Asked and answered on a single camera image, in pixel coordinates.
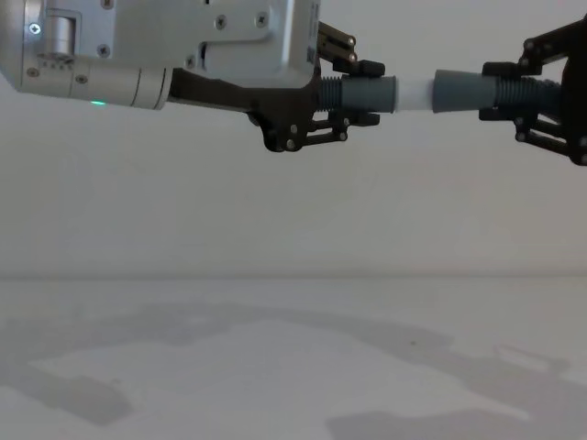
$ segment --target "bolt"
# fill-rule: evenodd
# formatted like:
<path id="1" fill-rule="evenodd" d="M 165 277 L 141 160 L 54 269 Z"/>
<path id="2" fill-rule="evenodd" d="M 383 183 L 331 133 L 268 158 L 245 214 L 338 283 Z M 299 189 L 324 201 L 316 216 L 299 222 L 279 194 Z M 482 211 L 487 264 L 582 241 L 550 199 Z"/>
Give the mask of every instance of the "bolt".
<path id="1" fill-rule="evenodd" d="M 188 69 L 193 69 L 195 67 L 195 56 L 190 55 L 185 59 L 185 67 Z"/>
<path id="2" fill-rule="evenodd" d="M 101 44 L 97 49 L 100 58 L 108 58 L 110 56 L 110 48 L 106 44 Z"/>
<path id="3" fill-rule="evenodd" d="M 38 25 L 37 23 L 31 23 L 28 26 L 28 30 L 30 31 L 31 34 L 38 35 L 38 34 L 40 34 L 40 25 Z"/>
<path id="4" fill-rule="evenodd" d="M 265 28 L 269 22 L 269 16 L 265 12 L 259 12 L 255 18 L 257 28 Z"/>
<path id="5" fill-rule="evenodd" d="M 226 16 L 217 16 L 214 26 L 216 26 L 216 29 L 218 29 L 218 30 L 224 29 L 227 26 L 227 17 Z"/>
<path id="6" fill-rule="evenodd" d="M 27 70 L 27 75 L 30 76 L 31 78 L 38 78 L 40 75 L 39 69 L 35 69 L 34 67 L 31 67 L 30 69 Z"/>

